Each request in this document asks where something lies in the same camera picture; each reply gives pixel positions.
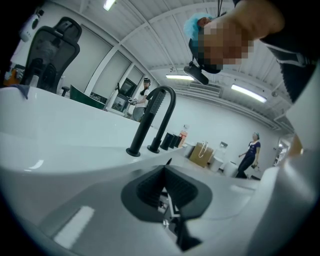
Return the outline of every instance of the ceiling light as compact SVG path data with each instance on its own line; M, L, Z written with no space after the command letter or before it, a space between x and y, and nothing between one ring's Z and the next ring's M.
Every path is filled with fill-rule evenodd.
M236 90L236 91L238 91L240 93L246 94L246 95L248 95L248 96L250 96L252 98L255 98L256 100L258 100L258 101L260 101L262 103L265 103L267 101L267 99L265 97L262 97L262 96L254 93L254 92L252 92L250 90L244 89L244 88L239 87L239 86L237 86L235 84L232 85L231 89Z
M182 79L182 80L190 80L190 81L194 81L194 79L191 76L188 75L172 75L172 74L167 74L166 78L168 79Z
M116 1L116 0L106 0L103 8L104 8L106 11L109 11L110 8L111 8L111 6L115 3L115 1Z

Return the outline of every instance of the brown paper bag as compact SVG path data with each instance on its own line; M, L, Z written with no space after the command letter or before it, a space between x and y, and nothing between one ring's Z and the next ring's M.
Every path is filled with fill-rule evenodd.
M214 150L212 148L206 147L202 143L197 143L189 160L201 167L206 167L213 152Z

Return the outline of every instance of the blue hair net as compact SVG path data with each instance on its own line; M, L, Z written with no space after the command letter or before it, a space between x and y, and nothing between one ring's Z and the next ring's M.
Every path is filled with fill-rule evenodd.
M183 31L184 31L185 35L187 37L191 38L193 41L198 40L198 33L199 33L199 29L201 27L198 26L197 22L198 22L198 20L200 20L202 18L209 18L210 20L214 19L208 13L199 12L199 13L195 13L194 15L192 15L191 18L188 19L184 23Z

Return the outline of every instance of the black faucet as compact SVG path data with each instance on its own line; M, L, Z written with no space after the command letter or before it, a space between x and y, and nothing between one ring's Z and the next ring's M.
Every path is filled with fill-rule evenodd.
M166 91L170 93L170 104L169 107L164 115L163 121L160 125L160 128L158 130L158 133L154 137L152 144L149 145L147 148L153 152L153 153L159 153L159 146L161 143L161 138L166 130L166 127L168 125L168 122L170 120L170 117L172 115L172 112L174 111L175 105L176 105L176 92L174 89L172 89L169 86L159 86L158 88L154 89L147 97L146 99L149 101L151 98L151 102L148 104L145 113L143 115L143 118L140 122L140 125L138 127L138 130L135 133L135 136L133 138L133 141L131 143L131 146L126 149L126 152L134 157L140 156L140 148L142 143L145 140L145 137L147 135L147 132L160 108L160 105L162 101L164 100L166 96Z

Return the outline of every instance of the white sink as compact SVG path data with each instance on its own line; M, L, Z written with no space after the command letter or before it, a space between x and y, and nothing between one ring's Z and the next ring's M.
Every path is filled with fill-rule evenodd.
M1 187L13 210L38 225L88 186L138 169L165 165L184 148L126 153L139 126L106 111L30 87L0 90Z

